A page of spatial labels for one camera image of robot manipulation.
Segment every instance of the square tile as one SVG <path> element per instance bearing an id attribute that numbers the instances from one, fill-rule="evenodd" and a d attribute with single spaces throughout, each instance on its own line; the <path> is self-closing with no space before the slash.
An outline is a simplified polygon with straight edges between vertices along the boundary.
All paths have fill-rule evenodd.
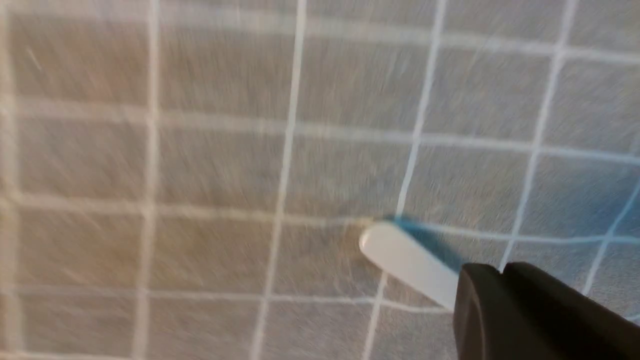
<path id="1" fill-rule="evenodd" d="M 272 303 L 264 360 L 359 359 L 371 305 Z"/>
<path id="2" fill-rule="evenodd" d="M 563 10 L 562 0 L 449 0 L 445 29 L 554 42 Z"/>
<path id="3" fill-rule="evenodd" d="M 19 95 L 147 103 L 145 24 L 13 14 L 10 28 Z"/>
<path id="4" fill-rule="evenodd" d="M 396 210 L 409 145 L 294 139 L 285 210 L 320 217 Z"/>
<path id="5" fill-rule="evenodd" d="M 248 359 L 258 302 L 151 299 L 151 360 Z"/>
<path id="6" fill-rule="evenodd" d="M 161 27 L 160 104 L 286 120 L 293 36 Z"/>
<path id="7" fill-rule="evenodd" d="M 571 238 L 604 235 L 624 208 L 640 168 L 541 156 L 520 232 Z"/>
<path id="8" fill-rule="evenodd" d="M 424 132 L 532 140 L 549 58 L 442 49 Z"/>
<path id="9" fill-rule="evenodd" d="M 582 291 L 600 242 L 591 243 L 528 243 L 516 242 L 509 262 L 524 261 L 549 275 Z"/>
<path id="10" fill-rule="evenodd" d="M 298 118 L 411 131 L 428 52 L 416 45 L 306 39 Z"/>
<path id="11" fill-rule="evenodd" d="M 371 360 L 457 359 L 452 314 L 382 307 Z"/>
<path id="12" fill-rule="evenodd" d="M 423 247 L 436 254 L 457 272 L 460 271 L 462 264 L 471 262 L 489 264 L 497 268 L 507 247 L 506 241 L 436 234 L 426 230 L 411 229 L 408 232 Z M 387 279 L 385 298 L 410 306 L 438 305 L 393 277 Z"/>
<path id="13" fill-rule="evenodd" d="M 375 296 L 380 270 L 360 252 L 357 225 L 285 225 L 274 292 L 329 297 Z"/>
<path id="14" fill-rule="evenodd" d="M 640 245 L 610 243 L 589 297 L 621 316 L 640 313 Z"/>
<path id="15" fill-rule="evenodd" d="M 26 117 L 17 122 L 22 190 L 66 197 L 141 197 L 145 126 Z"/>
<path id="16" fill-rule="evenodd" d="M 628 213 L 616 227 L 615 235 L 640 238 L 640 197 L 634 199 Z"/>
<path id="17" fill-rule="evenodd" d="M 406 216 L 422 222 L 509 233 L 528 155 L 422 146 L 406 197 Z"/>
<path id="18" fill-rule="evenodd" d="M 436 10 L 435 0 L 309 0 L 311 15 L 377 24 L 430 28 Z"/>
<path id="19" fill-rule="evenodd" d="M 23 209 L 23 285 L 135 288 L 142 218 Z"/>
<path id="20" fill-rule="evenodd" d="M 273 211 L 283 142 L 282 135 L 162 129 L 158 199 Z"/>
<path id="21" fill-rule="evenodd" d="M 220 8 L 238 10 L 271 10 L 276 12 L 296 12 L 298 0 L 185 0 L 184 3 L 196 3 Z"/>
<path id="22" fill-rule="evenodd" d="M 571 45 L 640 51 L 640 3 L 633 0 L 580 0 Z"/>
<path id="23" fill-rule="evenodd" d="M 134 299 L 22 295 L 25 350 L 126 357 Z"/>
<path id="24" fill-rule="evenodd" d="M 271 223 L 161 217 L 150 286 L 157 290 L 262 293 Z"/>
<path id="25" fill-rule="evenodd" d="M 640 71 L 572 60 L 560 72 L 545 143 L 640 154 Z"/>

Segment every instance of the grout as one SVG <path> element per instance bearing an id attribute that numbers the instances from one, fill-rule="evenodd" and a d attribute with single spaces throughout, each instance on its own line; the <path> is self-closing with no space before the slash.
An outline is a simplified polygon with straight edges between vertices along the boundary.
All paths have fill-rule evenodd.
<path id="1" fill-rule="evenodd" d="M 128 357 L 91 354 L 53 354 L 46 352 L 17 352 L 18 357 L 42 360 L 130 360 Z"/>
<path id="2" fill-rule="evenodd" d="M 392 309 L 406 311 L 408 313 L 418 313 L 418 314 L 451 314 L 453 313 L 451 310 L 445 309 L 440 306 L 411 306 L 405 305 L 400 302 L 391 301 L 391 300 L 382 300 L 382 305 L 391 307 Z"/>
<path id="3" fill-rule="evenodd" d="M 2 27 L 2 50 L 0 57 L 2 62 L 2 73 L 4 74 L 1 84 L 3 93 L 3 115 L 2 123 L 2 167 L 3 182 L 5 192 L 9 195 L 18 192 L 19 189 L 19 169 L 18 169 L 18 130 L 15 120 L 15 79 L 12 66 L 12 58 L 9 54 L 9 4 L 0 4 L 0 26 Z M 3 311 L 4 336 L 7 350 L 10 352 L 21 351 L 24 348 L 24 327 L 22 318 L 22 306 L 19 296 L 15 292 L 15 282 L 18 272 L 18 251 L 19 251 L 19 222 L 20 215 L 15 208 L 15 199 L 8 196 L 3 204 L 3 228 L 2 245 L 0 251 L 3 271 L 1 276 L 1 288 L 5 294 L 5 306 Z"/>
<path id="4" fill-rule="evenodd" d="M 77 297 L 134 297 L 135 289 L 101 288 L 97 286 L 18 286 L 17 293 L 24 295 L 77 296 Z"/>
<path id="5" fill-rule="evenodd" d="M 8 2 L 7 6 L 10 6 L 12 11 L 22 14 L 99 20 L 146 21 L 142 6 L 127 0 L 109 0 L 114 4 L 110 6 L 110 12 L 97 11 L 96 8 L 88 5 L 85 0 L 9 0 Z M 169 24 L 185 24 L 187 26 L 203 26 L 212 29 L 220 28 L 258 33 L 279 33 L 283 35 L 293 35 L 295 29 L 294 14 L 268 10 L 239 10 L 232 6 L 201 4 L 185 5 L 179 1 L 163 3 L 163 10 L 162 22 Z M 310 37 L 418 45 L 428 45 L 431 41 L 429 31 L 419 26 L 372 24 L 318 16 L 309 17 L 307 22 L 306 35 Z M 556 44 L 549 42 L 495 37 L 460 31 L 443 32 L 440 41 L 440 47 L 444 48 L 521 53 L 531 56 L 552 56 L 556 47 Z M 640 65 L 640 53 L 579 46 L 565 46 L 564 57 L 571 60 L 584 59 L 606 63 Z"/>
<path id="6" fill-rule="evenodd" d="M 147 34 L 149 41 L 148 58 L 148 114 L 147 114 L 147 168 L 143 216 L 145 218 L 140 236 L 140 268 L 136 281 L 136 318 L 134 323 L 131 357 L 142 360 L 147 353 L 149 334 L 148 284 L 151 273 L 156 231 L 156 189 L 159 178 L 159 0 L 149 0 L 147 14 Z"/>
<path id="7" fill-rule="evenodd" d="M 554 51 L 553 44 L 546 42 L 526 42 L 517 39 L 488 37 L 455 31 L 448 31 L 442 34 L 442 47 L 492 53 L 521 53 L 530 56 L 549 56 Z"/>
<path id="8" fill-rule="evenodd" d="M 294 37 L 293 62 L 291 69 L 291 90 L 289 94 L 289 111 L 287 114 L 287 130 L 284 138 L 282 154 L 282 169 L 280 172 L 280 184 L 278 185 L 278 199 L 276 202 L 276 214 L 273 224 L 271 239 L 271 251 L 264 284 L 264 297 L 260 302 L 258 317 L 255 324 L 250 359 L 259 360 L 262 356 L 262 344 L 269 313 L 269 297 L 273 291 L 278 251 L 280 250 L 280 235 L 282 232 L 282 218 L 284 216 L 287 185 L 289 183 L 289 170 L 293 153 L 293 137 L 296 127 L 296 113 L 298 110 L 298 93 L 300 90 L 300 73 L 302 70 L 302 52 L 304 50 L 305 30 L 307 25 L 307 0 L 298 0 L 296 9 L 296 32 Z"/>
<path id="9" fill-rule="evenodd" d="M 13 13 L 64 19 L 145 22 L 145 2 L 108 0 L 110 6 L 92 6 L 87 0 L 8 0 Z"/>
<path id="10" fill-rule="evenodd" d="M 83 121 L 89 124 L 99 122 L 129 122 L 147 124 L 148 112 L 135 107 L 113 107 L 104 104 L 81 104 L 68 101 L 50 101 L 45 99 L 17 98 L 20 116 L 46 116 L 61 121 Z M 159 126 L 165 128 L 202 129 L 225 132 L 249 132 L 267 135 L 284 135 L 286 122 L 274 119 L 249 119 L 231 117 L 214 113 L 164 113 Z M 413 143 L 413 133 L 401 130 L 382 130 L 366 127 L 345 127 L 296 122 L 295 136 L 318 137 L 327 140 L 348 140 L 379 143 Z M 446 133 L 425 133 L 420 135 L 421 145 L 460 147 L 470 149 L 491 149 L 497 151 L 530 152 L 534 148 L 531 142 L 519 140 L 499 140 L 494 138 L 474 138 Z M 625 163 L 640 166 L 640 157 L 630 154 L 588 149 L 543 146 L 539 152 L 563 158 L 579 158 Z"/>
<path id="11" fill-rule="evenodd" d="M 636 320 L 640 320 L 640 314 L 636 314 L 636 315 L 632 315 L 632 316 L 628 316 L 626 317 L 626 319 L 630 322 L 636 321 Z"/>
<path id="12" fill-rule="evenodd" d="M 187 218 L 228 218 L 239 221 L 272 222 L 274 215 L 263 211 L 247 211 L 232 208 L 206 208 L 194 205 L 166 205 L 156 206 L 157 214 L 162 217 L 187 217 Z"/>
<path id="13" fill-rule="evenodd" d="M 372 297 L 318 297 L 304 295 L 271 295 L 270 301 L 316 304 L 372 304 Z"/>
<path id="14" fill-rule="evenodd" d="M 540 149 L 540 152 L 542 152 L 543 154 L 560 156 L 563 158 L 602 160 L 640 166 L 640 158 L 637 158 L 633 155 L 618 154 L 615 152 L 569 149 L 566 147 L 543 147 Z"/>
<path id="15" fill-rule="evenodd" d="M 607 252 L 607 247 L 613 241 L 614 233 L 616 232 L 616 229 L 618 228 L 618 225 L 625 218 L 625 216 L 628 214 L 628 212 L 631 211 L 631 208 L 633 207 L 634 201 L 638 197 L 638 193 L 640 193 L 640 180 L 638 180 L 638 182 L 636 184 L 636 187 L 634 188 L 633 192 L 631 193 L 631 196 L 629 197 L 629 199 L 625 203 L 625 206 L 620 211 L 620 214 L 618 214 L 618 216 L 616 217 L 614 222 L 609 227 L 609 230 L 607 231 L 606 238 L 604 240 L 602 240 L 602 243 L 600 244 L 600 247 L 598 248 L 598 252 L 596 253 L 595 258 L 593 259 L 593 263 L 591 264 L 591 268 L 589 269 L 589 272 L 587 274 L 587 279 L 584 282 L 584 287 L 582 288 L 582 294 L 583 295 L 587 295 L 589 293 L 589 291 L 591 290 L 591 287 L 593 286 L 593 281 L 595 280 L 595 277 L 596 277 L 596 273 L 598 272 L 598 269 L 600 268 L 600 264 L 602 263 L 602 260 L 604 259 L 605 253 Z"/>
<path id="16" fill-rule="evenodd" d="M 411 150 L 409 152 L 409 158 L 407 160 L 404 179 L 400 187 L 400 192 L 398 194 L 396 218 L 399 218 L 403 214 L 406 196 L 418 158 L 418 151 L 420 149 L 421 142 L 420 136 L 422 133 L 422 128 L 424 127 L 426 110 L 429 106 L 429 98 L 431 95 L 431 88 L 434 81 L 433 77 L 436 69 L 436 61 L 438 58 L 438 47 L 440 46 L 440 35 L 442 34 L 442 30 L 444 28 L 446 8 L 447 0 L 438 0 L 436 5 L 436 13 L 434 14 L 434 22 L 431 32 L 431 43 L 429 45 L 427 64 L 424 70 L 422 93 L 420 95 L 418 112 L 416 114 L 415 126 L 412 133 Z M 384 292 L 387 285 L 387 279 L 388 273 L 384 269 L 382 269 L 382 274 L 380 275 L 380 283 L 378 284 L 378 290 L 376 292 L 376 300 L 373 304 L 373 308 L 371 309 L 371 319 L 369 320 L 367 337 L 365 338 L 364 349 L 362 350 L 362 360 L 369 360 L 369 358 L 371 357 L 371 352 L 373 351 L 373 343 L 376 337 L 376 329 L 378 327 L 378 318 L 380 317 L 380 306 L 384 301 Z"/>
<path id="17" fill-rule="evenodd" d="M 65 198 L 53 195 L 40 195 L 21 193 L 14 195 L 16 203 L 21 208 L 41 209 L 51 211 L 68 211 L 73 213 L 98 213 L 108 215 L 140 215 L 144 212 L 144 204 L 130 201 L 100 200 L 91 198 Z M 208 208 L 190 204 L 156 204 L 156 214 L 159 217 L 188 217 L 188 218 L 227 218 L 238 221 L 273 222 L 275 216 L 263 211 L 249 211 L 235 208 Z M 308 215 L 286 214 L 282 215 L 282 223 L 304 226 L 339 226 L 361 225 L 367 226 L 376 219 L 373 217 L 337 217 L 319 218 Z M 466 236 L 479 240 L 509 241 L 513 238 L 510 234 L 490 233 L 453 227 L 448 225 L 429 223 L 404 223 L 405 227 L 436 233 Z M 604 239 L 604 236 L 582 236 L 574 238 L 546 238 L 542 236 L 516 235 L 518 241 L 536 243 L 588 243 Z M 632 236 L 614 237 L 612 241 L 637 243 L 640 238 Z"/>
<path id="18" fill-rule="evenodd" d="M 101 200 L 55 195 L 14 193 L 12 197 L 21 208 L 67 211 L 71 213 L 98 213 L 106 215 L 134 215 L 142 213 L 142 204 L 131 201 Z"/>
<path id="19" fill-rule="evenodd" d="M 529 142 L 514 140 L 496 140 L 491 138 L 472 138 L 469 136 L 456 136 L 449 134 L 423 134 L 420 143 L 434 146 L 455 146 L 461 148 L 478 148 L 491 150 L 506 150 L 514 152 L 531 151 L 532 145 Z"/>
<path id="20" fill-rule="evenodd" d="M 261 301 L 262 295 L 244 293 L 212 293 L 208 291 L 149 291 L 154 299 Z"/>
<path id="21" fill-rule="evenodd" d="M 540 154 L 545 127 L 547 125 L 547 120 L 551 111 L 552 101 L 556 94 L 556 88 L 560 78 L 560 71 L 562 70 L 564 65 L 564 47 L 568 41 L 569 32 L 573 27 L 573 17 L 575 16 L 577 5 L 578 0 L 566 0 L 564 4 L 560 35 L 558 36 L 558 40 L 554 49 L 554 55 L 551 60 L 547 88 L 545 90 L 545 95 L 540 106 L 540 114 L 538 115 L 538 120 L 536 122 L 536 132 L 533 138 L 531 157 L 529 158 L 529 164 L 527 165 L 522 194 L 520 196 L 520 202 L 516 210 L 516 217 L 511 232 L 513 238 L 509 240 L 509 243 L 504 250 L 504 255 L 502 256 L 502 259 L 500 261 L 499 270 L 504 269 L 504 267 L 507 265 L 507 261 L 509 261 L 511 251 L 515 246 L 515 236 L 519 234 L 522 222 L 524 221 L 524 212 L 526 210 L 527 201 L 529 200 L 529 196 L 533 188 L 536 167 L 538 166 L 538 155 Z"/>

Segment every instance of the tile wall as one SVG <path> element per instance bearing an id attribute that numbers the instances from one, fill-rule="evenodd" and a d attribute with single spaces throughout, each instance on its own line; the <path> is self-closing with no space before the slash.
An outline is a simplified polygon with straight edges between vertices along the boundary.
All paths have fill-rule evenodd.
<path id="1" fill-rule="evenodd" d="M 399 216 L 640 321 L 640 3 L 4 0 L 0 351 L 455 359 Z"/>

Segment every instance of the wall surface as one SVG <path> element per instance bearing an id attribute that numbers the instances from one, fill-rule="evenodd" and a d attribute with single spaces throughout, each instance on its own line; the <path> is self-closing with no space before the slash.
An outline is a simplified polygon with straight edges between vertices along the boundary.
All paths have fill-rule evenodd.
<path id="1" fill-rule="evenodd" d="M 638 1 L 0 3 L 6 356 L 455 359 L 394 215 L 640 322 Z"/>

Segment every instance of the gray tile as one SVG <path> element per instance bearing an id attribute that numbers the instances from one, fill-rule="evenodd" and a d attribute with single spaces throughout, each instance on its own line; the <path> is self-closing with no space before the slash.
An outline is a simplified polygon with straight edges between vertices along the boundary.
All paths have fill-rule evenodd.
<path id="1" fill-rule="evenodd" d="M 272 303 L 264 360 L 359 359 L 371 305 Z"/>
<path id="2" fill-rule="evenodd" d="M 20 211 L 18 282 L 134 288 L 142 218 Z"/>
<path id="3" fill-rule="evenodd" d="M 146 25 L 14 14 L 10 28 L 19 95 L 147 103 Z"/>
<path id="4" fill-rule="evenodd" d="M 563 7 L 559 0 L 450 0 L 445 29 L 553 42 Z"/>
<path id="5" fill-rule="evenodd" d="M 248 359 L 258 302 L 151 299 L 147 357 Z"/>
<path id="6" fill-rule="evenodd" d="M 548 68 L 547 57 L 441 50 L 424 131 L 531 140 Z"/>
<path id="7" fill-rule="evenodd" d="M 22 295 L 25 350 L 126 357 L 134 299 Z"/>
<path id="8" fill-rule="evenodd" d="M 640 176 L 630 165 L 542 156 L 520 232 L 559 238 L 604 235 Z"/>
<path id="9" fill-rule="evenodd" d="M 610 243 L 589 297 L 622 316 L 640 313 L 640 245 Z"/>
<path id="10" fill-rule="evenodd" d="M 629 212 L 616 227 L 615 235 L 640 238 L 640 197 L 634 199 Z"/>
<path id="11" fill-rule="evenodd" d="M 580 0 L 571 45 L 640 51 L 640 3 L 633 0 Z"/>
<path id="12" fill-rule="evenodd" d="M 507 247 L 505 241 L 435 234 L 423 230 L 412 230 L 409 233 L 456 271 L 460 270 L 462 264 L 469 262 L 498 267 Z M 410 306 L 437 306 L 431 299 L 393 277 L 387 280 L 385 298 Z"/>
<path id="13" fill-rule="evenodd" d="M 169 3 L 172 0 L 161 0 Z M 196 3 L 221 8 L 239 10 L 271 10 L 276 12 L 296 12 L 297 0 L 183 0 L 183 3 Z"/>
<path id="14" fill-rule="evenodd" d="M 309 0 L 311 15 L 357 20 L 377 24 L 411 25 L 430 28 L 435 0 Z"/>
<path id="15" fill-rule="evenodd" d="M 285 120 L 293 36 L 162 26 L 162 108 Z"/>
<path id="16" fill-rule="evenodd" d="M 530 263 L 581 291 L 599 246 L 599 242 L 573 244 L 516 242 L 509 262 Z"/>
<path id="17" fill-rule="evenodd" d="M 451 314 L 415 314 L 383 307 L 372 360 L 458 358 Z"/>
<path id="18" fill-rule="evenodd" d="M 262 293 L 271 223 L 162 217 L 150 286 L 159 290 Z"/>
<path id="19" fill-rule="evenodd" d="M 374 296 L 380 270 L 360 252 L 357 225 L 287 225 L 282 230 L 274 292 Z"/>
<path id="20" fill-rule="evenodd" d="M 393 214 L 409 150 L 391 143 L 296 138 L 285 210 L 321 217 Z"/>
<path id="21" fill-rule="evenodd" d="M 298 117 L 305 122 L 411 130 L 428 49 L 305 40 Z"/>
<path id="22" fill-rule="evenodd" d="M 640 154 L 636 66 L 569 61 L 560 72 L 545 143 Z"/>
<path id="23" fill-rule="evenodd" d="M 67 197 L 138 199 L 145 184 L 145 126 L 18 119 L 22 189 Z"/>
<path id="24" fill-rule="evenodd" d="M 508 233 L 528 155 L 423 146 L 404 211 L 422 222 Z"/>
<path id="25" fill-rule="evenodd" d="M 271 211 L 283 140 L 281 135 L 162 129 L 158 199 Z"/>

